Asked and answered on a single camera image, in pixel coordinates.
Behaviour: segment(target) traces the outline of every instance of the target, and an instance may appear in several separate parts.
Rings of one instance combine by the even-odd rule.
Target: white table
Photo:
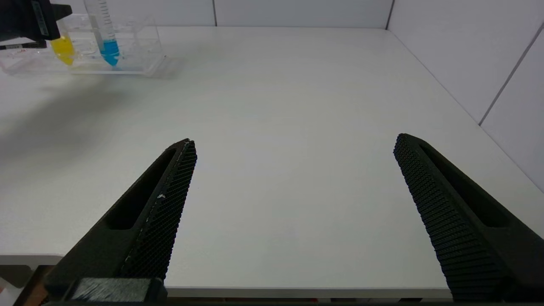
[[[171,143],[174,296],[448,297],[393,157],[423,138],[544,236],[544,195],[388,31],[161,28],[171,78],[0,76],[0,264],[55,264]]]

